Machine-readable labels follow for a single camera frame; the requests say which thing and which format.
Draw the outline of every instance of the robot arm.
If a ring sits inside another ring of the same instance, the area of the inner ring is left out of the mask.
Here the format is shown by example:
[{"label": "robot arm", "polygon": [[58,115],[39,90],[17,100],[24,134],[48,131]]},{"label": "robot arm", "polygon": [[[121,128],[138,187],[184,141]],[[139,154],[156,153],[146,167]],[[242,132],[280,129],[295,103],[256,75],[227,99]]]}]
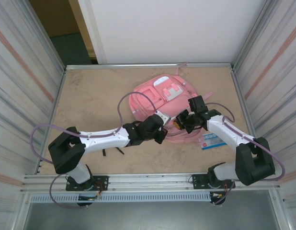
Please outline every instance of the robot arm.
[{"label": "robot arm", "polygon": [[254,138],[231,123],[225,123],[220,112],[214,109],[208,110],[202,96],[189,99],[189,104],[192,112],[189,113],[187,110],[181,112],[174,121],[176,127],[186,129],[188,133],[197,126],[203,127],[219,136],[236,154],[235,163],[221,163],[208,169],[209,183],[213,187],[219,186],[224,180],[238,180],[250,185],[275,173],[271,155],[247,140],[253,140],[269,150],[265,138]]},{"label": "robot arm", "polygon": [[[117,132],[117,129],[99,132],[78,132],[75,127],[70,127],[67,129],[68,131],[87,137],[79,138],[62,133],[48,146],[56,173],[66,173],[78,184],[83,184],[91,178],[91,174],[88,168],[80,162],[82,156],[112,147],[122,148],[140,145],[143,141],[151,139],[161,144],[167,134],[167,130],[163,126],[170,119],[169,116],[157,111],[143,122],[124,124]],[[93,138],[101,135],[107,137]]]}]

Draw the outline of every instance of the black mounting bracket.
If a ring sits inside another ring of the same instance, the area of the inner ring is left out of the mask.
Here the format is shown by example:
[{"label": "black mounting bracket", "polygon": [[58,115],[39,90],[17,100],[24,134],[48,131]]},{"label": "black mounting bracket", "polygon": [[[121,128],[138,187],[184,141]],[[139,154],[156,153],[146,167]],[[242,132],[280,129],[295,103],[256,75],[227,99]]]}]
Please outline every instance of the black mounting bracket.
[{"label": "black mounting bracket", "polygon": [[93,177],[93,180],[89,180],[87,183],[83,183],[83,184],[78,184],[71,176],[67,177],[66,191],[107,191],[108,190],[109,176],[92,176],[92,177]]},{"label": "black mounting bracket", "polygon": [[221,181],[217,186],[212,185],[209,181],[208,174],[194,174],[192,175],[194,189],[229,189],[232,186],[231,180]]}]

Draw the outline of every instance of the purple cable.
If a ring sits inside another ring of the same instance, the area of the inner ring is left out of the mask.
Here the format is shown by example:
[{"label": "purple cable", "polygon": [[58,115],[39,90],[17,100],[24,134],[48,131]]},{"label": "purple cable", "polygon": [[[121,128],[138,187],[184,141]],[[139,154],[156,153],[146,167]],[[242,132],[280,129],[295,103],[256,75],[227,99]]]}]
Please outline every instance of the purple cable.
[{"label": "purple cable", "polygon": [[54,181],[56,181],[56,179],[59,178],[61,175],[63,175],[63,174],[59,174],[59,175],[57,175],[57,176],[53,179],[53,181],[51,182],[51,184],[50,184],[50,188],[49,188],[50,199],[53,201],[53,203],[55,203],[57,206],[62,207],[62,208],[66,208],[66,209],[81,209],[81,208],[85,208],[85,206],[73,207],[73,206],[62,205],[62,204],[58,203],[58,202],[53,198],[53,196],[52,196],[52,192],[51,192],[51,190],[52,190],[52,186],[53,186],[53,184],[54,184]]},{"label": "purple cable", "polygon": [[228,116],[224,116],[224,118],[226,118],[227,120],[229,120],[229,121],[232,122],[232,123],[235,122],[235,116],[233,115],[233,113],[231,112],[231,110],[229,110],[228,107],[224,106],[224,105],[221,104],[221,103],[217,103],[217,102],[209,102],[209,103],[205,103],[205,104],[206,104],[206,105],[208,105],[208,104],[216,104],[216,105],[219,105],[219,106],[225,108],[225,109],[230,113],[230,115],[232,116],[232,119],[231,119],[230,117],[228,117]]},{"label": "purple cable", "polygon": [[228,124],[225,123],[225,117],[223,117],[223,123],[232,132],[236,133],[240,137],[244,138],[245,140],[249,141],[250,143],[252,143],[255,146],[259,147],[260,149],[264,150],[265,152],[267,152],[269,155],[271,155],[279,163],[279,165],[281,166],[281,169],[282,169],[281,175],[278,176],[278,177],[275,177],[275,178],[262,179],[262,181],[277,181],[277,180],[280,180],[281,178],[284,177],[284,175],[285,175],[285,167],[284,167],[284,164],[281,162],[281,160],[274,153],[272,153],[270,150],[268,150],[267,148],[265,148],[263,145],[260,145],[259,143],[255,142],[254,140],[252,140],[252,139],[250,139],[248,137],[243,137],[243,135],[241,133],[239,133],[238,131],[236,131],[235,129],[233,129],[232,127],[230,127]]},{"label": "purple cable", "polygon": [[45,162],[47,162],[47,163],[49,163],[49,164],[53,164],[52,161],[47,160],[46,158],[40,156],[40,155],[35,151],[34,146],[33,146],[33,135],[34,135],[35,131],[36,131],[37,129],[41,128],[41,127],[51,127],[51,128],[55,128],[55,129],[57,129],[57,130],[60,130],[61,132],[64,132],[64,133],[67,133],[67,134],[69,134],[69,135],[73,135],[73,136],[75,136],[75,137],[79,137],[79,138],[106,138],[106,137],[112,136],[113,134],[117,133],[117,132],[121,129],[121,127],[123,126],[123,117],[122,117],[122,115],[121,115],[121,113],[120,113],[120,104],[121,104],[121,102],[123,101],[124,98],[126,98],[127,96],[129,96],[129,95],[131,95],[131,94],[140,94],[140,95],[144,96],[144,97],[145,97],[145,98],[151,103],[151,105],[152,105],[154,111],[157,112],[157,109],[156,109],[155,105],[153,104],[153,102],[152,102],[152,101],[151,101],[151,100],[150,100],[145,94],[143,94],[142,92],[129,92],[129,93],[127,93],[125,96],[123,96],[122,99],[120,99],[120,101],[119,101],[119,103],[118,103],[118,105],[117,105],[117,111],[118,111],[118,115],[119,115],[119,122],[120,122],[120,125],[119,125],[119,127],[117,128],[117,130],[115,130],[115,132],[113,132],[113,133],[109,133],[109,134],[103,134],[103,135],[92,135],[92,136],[89,136],[89,137],[88,137],[88,136],[86,136],[86,135],[81,135],[81,134],[77,134],[77,133],[70,132],[70,131],[68,131],[68,130],[66,130],[66,129],[63,129],[63,128],[58,127],[58,126],[55,126],[55,125],[51,125],[51,124],[39,124],[39,125],[37,125],[37,126],[35,126],[35,127],[33,128],[32,132],[31,132],[31,135],[30,135],[30,148],[31,148],[32,152],[34,153],[35,156],[37,156],[37,157],[38,157],[39,159],[41,159],[42,161],[45,161]]},{"label": "purple cable", "polygon": [[235,185],[235,182],[232,183],[230,189],[226,192],[226,194],[220,200],[214,202],[213,204],[214,205],[217,205],[219,202],[221,202],[223,199],[225,199],[226,196],[229,194],[229,192],[233,189],[234,185]]}]

